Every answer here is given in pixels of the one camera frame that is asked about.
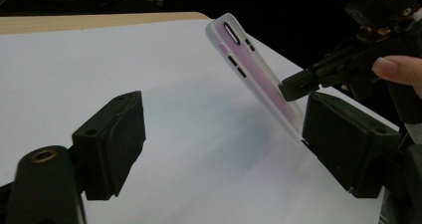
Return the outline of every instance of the phone case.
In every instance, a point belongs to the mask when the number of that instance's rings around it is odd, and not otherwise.
[[[267,65],[237,19],[230,13],[213,20],[205,33],[229,67],[293,137],[302,140],[304,115],[295,102],[287,102],[279,79]]]

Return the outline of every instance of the hand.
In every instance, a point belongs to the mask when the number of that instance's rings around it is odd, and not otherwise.
[[[378,58],[372,71],[381,79],[413,86],[422,99],[422,59],[408,56],[386,56]]]

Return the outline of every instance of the white table surface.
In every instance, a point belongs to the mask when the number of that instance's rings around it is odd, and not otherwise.
[[[209,22],[0,36],[0,185],[28,152],[70,147],[112,98],[142,91],[143,151],[118,197],[84,196],[88,223],[377,223],[382,195],[354,198],[294,145],[208,42]],[[281,79],[300,70],[254,41]]]

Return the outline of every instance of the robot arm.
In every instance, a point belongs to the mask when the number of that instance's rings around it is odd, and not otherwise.
[[[317,90],[341,85],[360,101],[374,95],[371,67],[377,58],[422,58],[420,8],[419,0],[349,0],[344,10],[360,30],[279,84],[287,101],[309,95],[304,144],[353,196],[373,198],[384,186],[380,220],[392,224],[422,222],[422,101],[412,87],[387,82],[410,134],[401,137]]]

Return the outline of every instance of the phone side button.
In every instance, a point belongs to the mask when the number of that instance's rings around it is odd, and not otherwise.
[[[246,78],[246,74],[242,71],[242,69],[238,68],[238,71],[243,78]]]
[[[232,58],[232,56],[228,56],[227,57],[228,59],[229,59],[229,61],[235,66],[235,67],[237,67],[237,63],[236,63],[236,61]]]
[[[220,49],[220,51],[224,54],[227,55],[229,53],[229,50],[227,50],[226,46],[224,46],[224,44],[220,44],[218,45],[218,49]]]
[[[245,39],[245,42],[246,42],[246,44],[248,44],[249,48],[250,48],[253,52],[255,52],[255,47],[252,45],[252,43],[251,43],[248,39]]]

